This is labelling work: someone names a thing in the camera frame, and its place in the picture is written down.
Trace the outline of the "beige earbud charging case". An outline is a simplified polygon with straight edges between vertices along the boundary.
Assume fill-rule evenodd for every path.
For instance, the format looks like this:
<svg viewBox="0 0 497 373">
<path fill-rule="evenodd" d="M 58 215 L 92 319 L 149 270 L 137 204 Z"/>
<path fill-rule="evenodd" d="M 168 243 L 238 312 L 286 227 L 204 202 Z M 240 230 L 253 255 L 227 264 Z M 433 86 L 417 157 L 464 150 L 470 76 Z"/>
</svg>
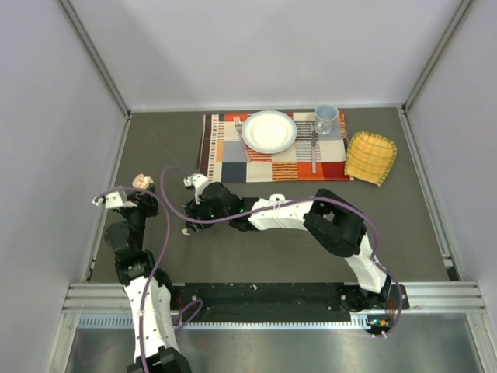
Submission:
<svg viewBox="0 0 497 373">
<path fill-rule="evenodd" d="M 132 187 L 140 190 L 150 190 L 154 185 L 154 180 L 143 173 L 138 174 L 132 182 Z"/>
</svg>

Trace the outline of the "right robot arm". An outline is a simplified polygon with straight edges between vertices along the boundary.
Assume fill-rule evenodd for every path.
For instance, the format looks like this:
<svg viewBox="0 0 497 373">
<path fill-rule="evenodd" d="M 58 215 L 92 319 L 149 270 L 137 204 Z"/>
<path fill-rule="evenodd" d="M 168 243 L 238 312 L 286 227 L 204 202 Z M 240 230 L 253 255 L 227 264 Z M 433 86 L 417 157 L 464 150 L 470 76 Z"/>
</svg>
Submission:
<svg viewBox="0 0 497 373">
<path fill-rule="evenodd" d="M 353 273 L 363 300 L 381 307 L 391 297 L 391 277 L 377 265 L 361 211 L 326 189 L 313 200 L 292 204 L 282 194 L 268 199 L 238 197 L 222 183 L 200 174 L 185 182 L 194 198 L 183 205 L 186 226 L 195 232 L 227 222 L 240 232 L 293 229 L 308 232 L 329 253 L 342 257 Z"/>
</svg>

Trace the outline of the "white earbud charging case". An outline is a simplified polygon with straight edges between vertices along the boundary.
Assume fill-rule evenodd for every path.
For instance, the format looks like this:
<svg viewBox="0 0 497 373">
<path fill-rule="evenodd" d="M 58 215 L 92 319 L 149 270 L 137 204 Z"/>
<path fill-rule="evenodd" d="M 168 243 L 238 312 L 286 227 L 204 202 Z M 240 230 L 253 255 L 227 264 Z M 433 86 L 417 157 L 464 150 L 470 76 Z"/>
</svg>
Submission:
<svg viewBox="0 0 497 373">
<path fill-rule="evenodd" d="M 269 199 L 273 202 L 281 202 L 281 201 L 285 201 L 285 196 L 282 195 L 282 194 L 272 194 Z"/>
</svg>

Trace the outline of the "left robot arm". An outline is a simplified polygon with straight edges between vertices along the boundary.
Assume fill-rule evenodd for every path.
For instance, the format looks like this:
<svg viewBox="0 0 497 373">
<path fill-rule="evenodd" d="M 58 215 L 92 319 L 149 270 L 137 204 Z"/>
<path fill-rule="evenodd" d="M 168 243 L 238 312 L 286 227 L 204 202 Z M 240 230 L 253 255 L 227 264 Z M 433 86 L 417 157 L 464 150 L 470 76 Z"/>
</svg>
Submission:
<svg viewBox="0 0 497 373">
<path fill-rule="evenodd" d="M 172 321 L 176 290 L 151 251 L 143 249 L 145 222 L 158 213 L 154 192 L 153 186 L 130 194 L 115 189 L 99 198 L 105 209 L 123 217 L 108 227 L 105 240 L 113 249 L 118 280 L 132 313 L 134 357 L 126 371 L 190 372 Z"/>
</svg>

